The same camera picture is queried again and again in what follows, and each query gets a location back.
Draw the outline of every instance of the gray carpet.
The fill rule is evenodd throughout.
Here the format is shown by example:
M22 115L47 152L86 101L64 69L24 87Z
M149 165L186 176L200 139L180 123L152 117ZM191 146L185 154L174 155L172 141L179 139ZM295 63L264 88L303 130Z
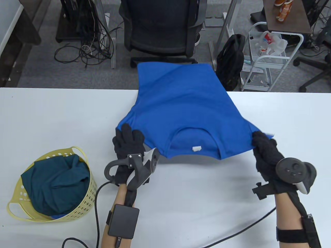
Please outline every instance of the gray carpet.
M111 14L110 28L116 27L122 21L118 14L119 0L103 1L105 12ZM211 0L208 2L207 17L221 16L226 12L230 1ZM238 18L236 20L235 32L247 35L251 26L250 13L260 11L262 0L243 0ZM24 71L19 81L18 87L32 88L85 88L85 89L138 89L137 69L129 66L130 57L141 55L137 51L128 52L123 44L123 30L117 32L116 69L111 69L110 61L105 61L101 65L88 66L73 62L62 64L54 60L54 52L65 42L58 44L55 41L57 23L61 9L60 0L52 0L43 24L40 28L42 43L33 47L26 62ZM220 29L209 28L201 31L200 44L196 47L194 58L199 63L210 63L211 56L208 41L216 42ZM66 48L58 54L62 60L72 60L77 56L78 51ZM323 61L326 52L315 57ZM314 77L320 70L301 64L299 67L288 65L282 77L274 86L275 92L297 92L300 85ZM330 78L319 80L307 87L307 92L331 93Z

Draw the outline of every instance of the black backpack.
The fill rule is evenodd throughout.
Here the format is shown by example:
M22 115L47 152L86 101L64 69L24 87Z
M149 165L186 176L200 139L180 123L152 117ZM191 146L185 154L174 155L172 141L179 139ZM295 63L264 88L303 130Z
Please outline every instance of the black backpack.
M216 58L216 75L226 91L233 91L238 81L244 64L245 36L233 34Z

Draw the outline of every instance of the chair wheel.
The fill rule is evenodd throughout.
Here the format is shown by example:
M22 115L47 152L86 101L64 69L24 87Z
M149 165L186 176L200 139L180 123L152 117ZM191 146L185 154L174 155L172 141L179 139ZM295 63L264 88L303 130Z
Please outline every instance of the chair wheel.
M299 64L300 64L299 60L297 60L297 59L293 60L293 65L294 66L299 66Z
M134 62L133 60L130 61L130 67L131 68L136 68L137 67L137 63Z
M301 87L299 88L299 92L301 92L301 93L305 93L305 92L307 92L306 87L301 86Z

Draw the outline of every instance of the plastic bag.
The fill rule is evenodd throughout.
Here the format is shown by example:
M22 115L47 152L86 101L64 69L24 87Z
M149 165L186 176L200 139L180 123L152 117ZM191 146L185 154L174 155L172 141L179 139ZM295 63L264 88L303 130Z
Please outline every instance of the plastic bag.
M279 56L282 52L285 51L285 48L287 46L287 40L279 38L278 34L265 31L261 35L259 43L257 43L256 46L260 47L260 56Z

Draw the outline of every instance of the forearm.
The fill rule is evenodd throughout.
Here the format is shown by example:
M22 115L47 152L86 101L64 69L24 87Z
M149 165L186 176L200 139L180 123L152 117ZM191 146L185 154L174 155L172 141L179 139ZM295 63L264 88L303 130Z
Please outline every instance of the forearm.
M277 227L280 230L303 229L301 215L287 193L276 194ZM279 243L280 248L309 248L308 243Z
M114 204L112 206L112 212L114 210L115 204L124 205L125 195L126 195L126 185L120 184ZM103 232L103 236L102 236L101 248L115 248L117 238L109 236L108 229L109 229L109 226L106 224L104 232ZM130 246L131 246L131 239L122 239L120 248L130 248Z

